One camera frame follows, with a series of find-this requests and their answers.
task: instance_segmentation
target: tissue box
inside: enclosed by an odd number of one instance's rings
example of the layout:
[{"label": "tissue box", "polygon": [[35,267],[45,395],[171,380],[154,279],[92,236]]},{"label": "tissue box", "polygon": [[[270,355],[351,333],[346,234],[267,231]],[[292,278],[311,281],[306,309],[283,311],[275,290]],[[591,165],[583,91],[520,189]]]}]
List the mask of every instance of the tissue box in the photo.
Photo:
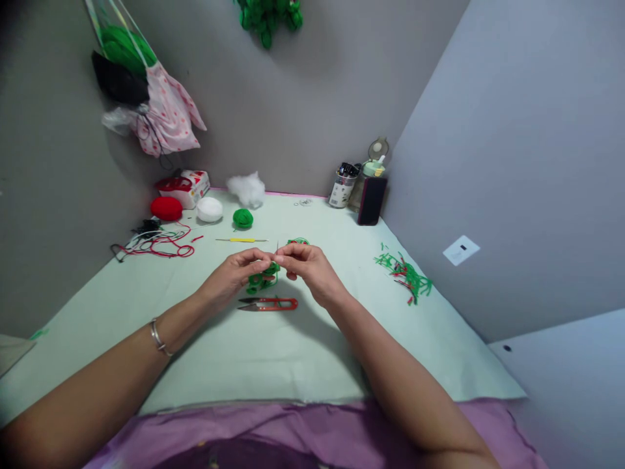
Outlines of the tissue box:
[{"label": "tissue box", "polygon": [[210,189],[206,171],[185,169],[180,177],[166,178],[155,184],[162,197],[174,197],[182,208],[195,208],[197,201]]}]

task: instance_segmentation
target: red yarn ball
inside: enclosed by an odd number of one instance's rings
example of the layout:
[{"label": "red yarn ball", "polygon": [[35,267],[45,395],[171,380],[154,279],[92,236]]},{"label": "red yarn ball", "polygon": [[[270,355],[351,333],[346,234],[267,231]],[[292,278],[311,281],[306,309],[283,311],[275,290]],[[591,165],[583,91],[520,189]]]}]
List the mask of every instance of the red yarn ball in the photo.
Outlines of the red yarn ball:
[{"label": "red yarn ball", "polygon": [[182,217],[182,204],[173,197],[157,197],[150,205],[155,217],[164,221],[176,221]]}]

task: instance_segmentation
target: gray wall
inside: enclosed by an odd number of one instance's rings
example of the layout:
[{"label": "gray wall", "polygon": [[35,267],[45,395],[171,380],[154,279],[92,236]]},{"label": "gray wall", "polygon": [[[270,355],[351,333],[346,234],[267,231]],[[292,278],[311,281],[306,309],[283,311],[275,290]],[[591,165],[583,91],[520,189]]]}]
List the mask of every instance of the gray wall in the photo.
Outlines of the gray wall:
[{"label": "gray wall", "polygon": [[623,467],[624,330],[621,309],[490,345],[527,392],[508,408],[549,469]]},{"label": "gray wall", "polygon": [[28,337],[149,215],[163,172],[100,124],[82,2],[15,1],[0,46],[0,332]]},{"label": "gray wall", "polygon": [[385,220],[487,341],[625,306],[623,18],[472,0],[397,145]]},{"label": "gray wall", "polygon": [[127,0],[204,117],[193,167],[224,186],[258,169],[267,189],[327,195],[342,160],[394,145],[468,0],[303,0],[303,29],[266,52],[232,0]]}]

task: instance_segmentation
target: crochet hook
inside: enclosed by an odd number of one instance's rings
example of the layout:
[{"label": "crochet hook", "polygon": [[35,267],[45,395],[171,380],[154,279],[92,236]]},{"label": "crochet hook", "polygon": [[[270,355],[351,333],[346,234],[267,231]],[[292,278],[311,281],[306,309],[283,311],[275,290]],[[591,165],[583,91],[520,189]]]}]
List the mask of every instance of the crochet hook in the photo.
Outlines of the crochet hook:
[{"label": "crochet hook", "polygon": [[225,239],[216,239],[215,241],[230,241],[230,242],[263,242],[269,240],[255,240],[252,238],[225,238]]}]

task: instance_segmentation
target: light green table cover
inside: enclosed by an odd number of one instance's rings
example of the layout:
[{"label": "light green table cover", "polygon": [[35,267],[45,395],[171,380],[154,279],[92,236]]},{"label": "light green table cover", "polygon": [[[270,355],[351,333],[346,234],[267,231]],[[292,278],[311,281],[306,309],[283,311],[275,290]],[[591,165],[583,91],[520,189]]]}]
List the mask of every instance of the light green table cover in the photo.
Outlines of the light green table cover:
[{"label": "light green table cover", "polygon": [[[223,202],[223,220],[203,225],[192,210],[182,222],[194,230],[184,241],[195,254],[185,259],[151,255],[111,260],[46,326],[49,333],[0,380],[0,423],[5,424],[45,393],[87,365],[128,334],[181,301],[227,255],[257,246],[273,252],[276,243],[302,236],[320,246],[347,289],[442,384],[455,401],[477,397],[525,396],[477,334],[435,289],[409,306],[408,290],[395,283],[373,258],[404,254],[422,273],[383,220],[361,227],[356,215],[312,199],[269,195],[253,211],[250,230],[233,233],[232,214],[239,204],[231,194],[211,190]],[[174,223],[166,225],[176,229]],[[266,238],[255,245],[216,238]],[[265,296],[297,298],[295,311],[238,311],[233,302],[179,354],[145,401],[141,413],[229,401],[346,402],[367,394],[360,366],[327,312],[298,279],[282,270]],[[244,290],[238,298],[249,296]]]}]

